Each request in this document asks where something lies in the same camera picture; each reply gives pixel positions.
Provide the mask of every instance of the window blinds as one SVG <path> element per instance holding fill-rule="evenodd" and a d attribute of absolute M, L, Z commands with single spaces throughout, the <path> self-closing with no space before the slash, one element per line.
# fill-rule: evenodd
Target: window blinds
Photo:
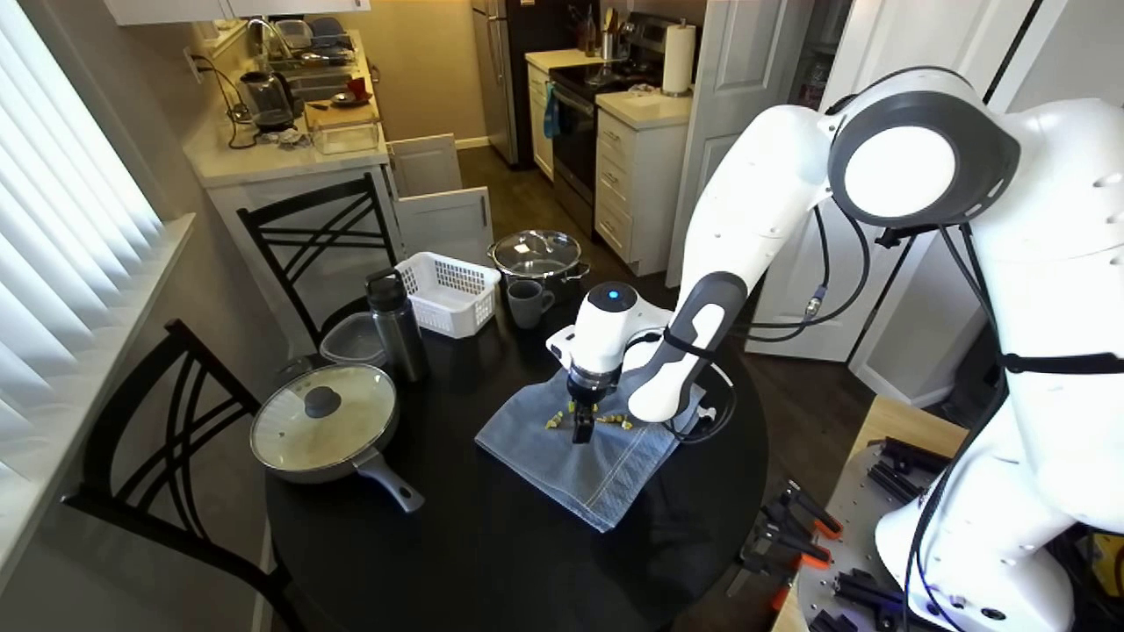
<path fill-rule="evenodd" d="M 0 0 L 0 83 L 4 562 L 170 257 L 14 0 Z"/>

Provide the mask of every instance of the blue towel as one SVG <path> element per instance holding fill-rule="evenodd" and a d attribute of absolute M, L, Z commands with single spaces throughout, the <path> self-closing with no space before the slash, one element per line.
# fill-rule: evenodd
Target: blue towel
<path fill-rule="evenodd" d="M 617 430 L 597 422 L 590 441 L 571 441 L 571 430 L 549 430 L 565 396 L 565 372 L 522 385 L 488 417 L 477 447 L 604 535 L 621 523 L 641 483 L 695 430 L 701 390 L 691 385 L 688 407 L 669 422 L 675 433 L 662 424 Z M 600 396 L 597 417 L 615 415 L 621 415 L 621 396 Z"/>
<path fill-rule="evenodd" d="M 559 96 L 553 96 L 553 87 L 549 91 L 549 105 L 544 105 L 544 114 L 542 114 L 542 135 L 544 135 L 549 140 L 560 137 Z"/>

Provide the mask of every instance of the floor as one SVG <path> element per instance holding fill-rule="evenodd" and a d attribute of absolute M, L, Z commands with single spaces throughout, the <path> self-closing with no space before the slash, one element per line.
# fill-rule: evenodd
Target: floor
<path fill-rule="evenodd" d="M 460 173 L 470 187 L 488 187 L 492 197 L 492 231 L 504 238 L 518 227 L 560 227 L 578 235 L 560 215 L 550 181 L 538 167 L 504 167 L 494 151 L 460 151 Z M 675 290 L 662 277 L 632 277 L 621 260 L 600 243 L 583 238 L 583 249 L 597 277 L 632 280 L 648 301 L 668 304 Z M 768 487 L 786 479 L 800 481 L 816 497 L 828 497 L 844 452 L 872 405 L 872 393 L 848 378 L 839 364 L 821 360 L 786 360 L 739 356 L 739 341 L 730 341 L 730 358 L 744 360 L 754 390 L 761 396 L 768 424 Z M 677 632 L 748 632 L 759 630 L 759 612 L 771 592 L 771 584 L 737 584 L 730 590 L 735 568 L 677 617 Z"/>

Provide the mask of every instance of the frying pan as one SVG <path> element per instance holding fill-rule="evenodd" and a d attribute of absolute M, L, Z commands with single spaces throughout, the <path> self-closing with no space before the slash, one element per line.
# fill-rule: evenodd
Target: frying pan
<path fill-rule="evenodd" d="M 403 513 L 426 494 L 398 479 L 380 447 L 398 424 L 393 378 L 377 364 L 323 364 L 271 393 L 255 415 L 249 449 L 285 481 L 337 481 L 361 475 L 380 481 Z"/>

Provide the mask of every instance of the bottle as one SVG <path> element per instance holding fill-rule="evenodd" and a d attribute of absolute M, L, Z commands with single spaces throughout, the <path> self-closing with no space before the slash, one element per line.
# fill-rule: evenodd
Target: bottle
<path fill-rule="evenodd" d="M 428 358 L 399 269 L 373 273 L 364 280 L 364 301 L 385 341 L 385 360 L 398 364 L 407 384 L 420 384 L 428 372 Z"/>

